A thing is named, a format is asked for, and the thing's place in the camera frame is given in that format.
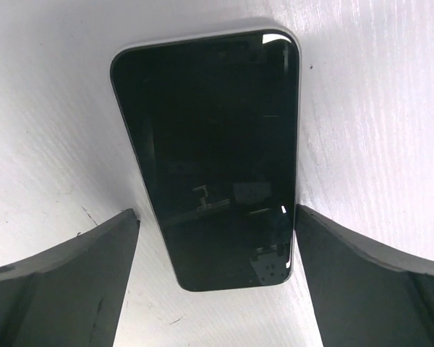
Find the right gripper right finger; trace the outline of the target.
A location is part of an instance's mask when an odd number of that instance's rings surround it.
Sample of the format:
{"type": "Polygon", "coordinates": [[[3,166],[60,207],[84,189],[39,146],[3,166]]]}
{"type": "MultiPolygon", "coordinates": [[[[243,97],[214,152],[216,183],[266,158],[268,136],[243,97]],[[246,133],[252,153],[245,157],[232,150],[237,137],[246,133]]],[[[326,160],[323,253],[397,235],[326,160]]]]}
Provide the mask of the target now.
{"type": "Polygon", "coordinates": [[[298,205],[296,240],[324,346],[434,346],[434,261],[298,205]]]}

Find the black smartphone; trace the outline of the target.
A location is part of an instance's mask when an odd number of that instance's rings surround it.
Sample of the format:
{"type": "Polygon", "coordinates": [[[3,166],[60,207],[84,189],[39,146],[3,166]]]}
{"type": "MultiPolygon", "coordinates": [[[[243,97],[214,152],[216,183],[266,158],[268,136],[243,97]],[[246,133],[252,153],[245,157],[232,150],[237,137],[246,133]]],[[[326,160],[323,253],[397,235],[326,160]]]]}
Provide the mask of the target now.
{"type": "Polygon", "coordinates": [[[178,284],[292,272],[300,52],[260,29],[132,47],[111,84],[178,284]]]}

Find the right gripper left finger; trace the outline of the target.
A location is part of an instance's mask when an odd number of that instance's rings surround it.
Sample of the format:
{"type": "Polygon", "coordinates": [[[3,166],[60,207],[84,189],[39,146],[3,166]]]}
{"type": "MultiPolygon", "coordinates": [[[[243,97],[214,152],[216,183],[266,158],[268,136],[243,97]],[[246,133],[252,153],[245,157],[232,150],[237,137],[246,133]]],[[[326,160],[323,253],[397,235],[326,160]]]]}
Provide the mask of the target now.
{"type": "Polygon", "coordinates": [[[140,221],[128,209],[0,267],[0,346],[112,346],[140,221]]]}

